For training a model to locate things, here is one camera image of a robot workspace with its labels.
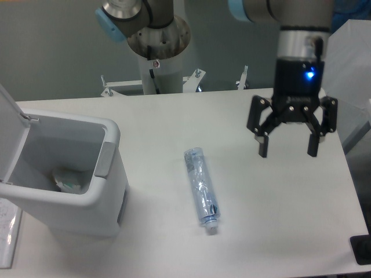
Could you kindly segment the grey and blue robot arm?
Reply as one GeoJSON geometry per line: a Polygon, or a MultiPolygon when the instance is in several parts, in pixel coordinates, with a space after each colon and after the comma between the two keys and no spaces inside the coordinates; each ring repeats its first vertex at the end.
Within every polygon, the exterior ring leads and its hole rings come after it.
{"type": "MultiPolygon", "coordinates": [[[[334,2],[229,1],[228,8],[240,21],[280,26],[273,94],[253,96],[247,121],[260,156],[267,156],[269,135],[281,123],[305,123],[311,132],[307,152],[316,156],[319,143],[337,127],[337,99],[319,96],[334,2]]],[[[182,91],[182,78],[164,67],[191,38],[172,1],[103,1],[95,15],[113,41],[127,41],[144,61],[145,94],[182,91]]]]}

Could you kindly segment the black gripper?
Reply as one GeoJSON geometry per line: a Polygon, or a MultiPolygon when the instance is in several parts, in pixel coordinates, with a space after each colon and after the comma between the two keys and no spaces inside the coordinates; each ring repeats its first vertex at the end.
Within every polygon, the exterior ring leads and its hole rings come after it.
{"type": "Polygon", "coordinates": [[[259,155],[267,157],[269,134],[281,123],[306,123],[311,131],[307,153],[316,157],[321,140],[337,127],[338,100],[333,97],[319,99],[325,63],[278,59],[276,63],[274,92],[271,98],[254,95],[250,105],[247,129],[259,142],[259,155]],[[272,112],[260,124],[262,112],[270,107],[272,112]],[[322,109],[322,122],[314,115],[322,109]]]}

